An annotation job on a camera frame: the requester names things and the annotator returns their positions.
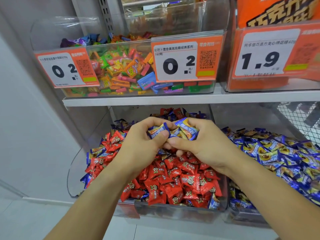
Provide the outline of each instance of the hand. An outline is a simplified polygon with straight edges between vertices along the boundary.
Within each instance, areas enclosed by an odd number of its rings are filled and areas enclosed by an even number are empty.
[[[191,126],[199,130],[196,140],[172,137],[167,140],[171,147],[177,148],[177,156],[184,151],[192,152],[200,161],[212,166],[215,170],[230,176],[236,156],[241,152],[232,141],[210,120],[188,118]]]
[[[122,143],[121,150],[113,160],[129,170],[130,180],[137,177],[144,168],[152,163],[158,149],[162,148],[168,139],[169,132],[167,130],[160,132],[152,140],[146,133],[151,126],[160,126],[164,122],[171,130],[176,128],[172,122],[156,117],[148,117],[131,126]]]

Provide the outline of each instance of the price tag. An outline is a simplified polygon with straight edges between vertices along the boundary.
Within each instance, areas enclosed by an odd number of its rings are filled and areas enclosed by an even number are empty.
[[[99,86],[85,48],[35,55],[55,88]]]
[[[151,42],[158,82],[215,80],[223,36]]]
[[[300,28],[294,28],[246,33],[238,55],[235,76],[284,74],[300,31]]]

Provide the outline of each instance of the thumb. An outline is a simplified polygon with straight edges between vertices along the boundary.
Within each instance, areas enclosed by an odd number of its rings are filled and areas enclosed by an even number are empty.
[[[151,141],[156,145],[157,148],[162,147],[162,145],[166,142],[169,137],[169,131],[164,130],[161,131],[156,137],[154,137]]]
[[[195,141],[182,139],[178,137],[171,137],[167,140],[167,142],[174,148],[183,150],[183,151],[190,151],[194,153],[194,150],[196,149]]]

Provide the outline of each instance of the orange price tag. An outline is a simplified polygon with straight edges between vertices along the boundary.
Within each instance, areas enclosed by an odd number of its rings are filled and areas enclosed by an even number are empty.
[[[99,86],[86,48],[35,54],[54,88]]]
[[[305,76],[318,66],[320,23],[244,29],[233,78]]]
[[[215,80],[223,35],[151,43],[157,82]]]

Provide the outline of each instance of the right hand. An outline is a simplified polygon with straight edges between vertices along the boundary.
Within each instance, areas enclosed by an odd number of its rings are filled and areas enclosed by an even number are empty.
[[[191,141],[172,137],[167,139],[167,143],[178,149],[177,156],[181,156],[184,151],[190,151],[203,163],[230,176],[237,160],[235,157],[242,152],[211,120],[188,119],[190,125],[199,130],[197,139]]]

